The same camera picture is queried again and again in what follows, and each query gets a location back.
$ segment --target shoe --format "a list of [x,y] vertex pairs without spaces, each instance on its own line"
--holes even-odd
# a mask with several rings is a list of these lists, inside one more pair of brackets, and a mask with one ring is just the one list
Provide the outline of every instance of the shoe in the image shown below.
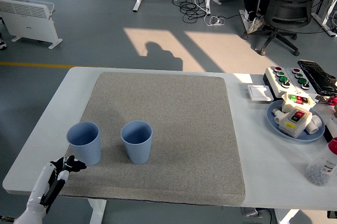
[[7,47],[6,43],[3,40],[0,40],[0,50],[3,50]]
[[259,29],[260,26],[266,25],[264,21],[264,16],[255,17],[253,21],[249,21],[247,34],[253,33]]

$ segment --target office chair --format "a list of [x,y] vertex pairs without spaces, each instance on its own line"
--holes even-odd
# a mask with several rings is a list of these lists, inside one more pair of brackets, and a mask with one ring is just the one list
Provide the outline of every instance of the office chair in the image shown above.
[[265,48],[274,39],[277,38],[290,48],[294,49],[294,55],[300,54],[299,49],[292,44],[285,36],[291,39],[297,39],[295,32],[283,31],[288,28],[299,28],[306,26],[311,21],[311,8],[314,0],[270,0],[264,20],[267,26],[262,27],[261,31],[250,34],[245,32],[243,39],[246,40],[248,35],[267,35],[267,41],[260,49],[260,54],[265,56]]

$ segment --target red bottle cap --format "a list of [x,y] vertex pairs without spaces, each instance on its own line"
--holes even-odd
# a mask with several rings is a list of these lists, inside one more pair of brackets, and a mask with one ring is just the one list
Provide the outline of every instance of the red bottle cap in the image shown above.
[[328,147],[332,153],[337,154],[337,137],[333,138],[329,143]]

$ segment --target concrete floor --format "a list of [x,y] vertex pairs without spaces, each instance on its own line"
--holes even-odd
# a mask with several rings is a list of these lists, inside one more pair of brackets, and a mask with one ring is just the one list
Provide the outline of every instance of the concrete floor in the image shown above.
[[[136,0],[37,1],[55,4],[53,21],[63,42],[53,50],[48,49],[50,43],[24,38],[13,43],[13,36],[0,23],[1,39],[8,46],[0,51],[1,180],[72,66],[263,74],[268,66],[297,67],[297,61],[303,59],[316,61],[326,72],[337,75],[337,38],[321,32],[315,20],[298,30],[321,32],[298,35],[294,43],[299,57],[279,41],[273,41],[267,55],[260,56],[254,49],[266,38],[241,39],[244,26],[238,16],[210,27],[202,18],[184,23],[172,0],[143,0],[137,13],[132,11]],[[242,0],[222,5],[211,1],[212,15],[230,17],[240,9]],[[18,217],[25,210],[27,196],[11,195],[3,188],[0,195],[0,215]],[[90,216],[87,200],[59,197],[44,223],[89,223]],[[267,211],[261,219],[247,219],[240,208],[119,200],[108,201],[103,219],[103,223],[269,222]],[[290,221],[326,223],[336,223],[326,218],[326,211],[303,210]]]

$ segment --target chair base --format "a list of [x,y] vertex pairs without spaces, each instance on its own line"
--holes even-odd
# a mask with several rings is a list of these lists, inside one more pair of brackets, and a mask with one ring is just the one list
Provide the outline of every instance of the chair base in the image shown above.
[[279,29],[276,28],[276,27],[264,26],[261,31],[256,31],[256,32],[253,32],[253,33],[250,33],[250,34],[248,34],[247,32],[244,32],[242,38],[244,40],[246,40],[248,38],[248,35],[266,35],[266,36],[268,36],[268,39],[266,40],[266,42],[263,44],[263,46],[259,50],[260,55],[262,55],[262,56],[265,56],[265,48],[275,38],[280,40],[282,43],[284,43],[288,47],[294,49],[293,55],[295,55],[295,56],[300,55],[299,49],[294,44],[292,44],[289,40],[287,40],[285,38],[285,36],[291,36],[291,39],[295,40],[295,39],[297,39],[296,33],[287,32],[287,31],[279,31]]

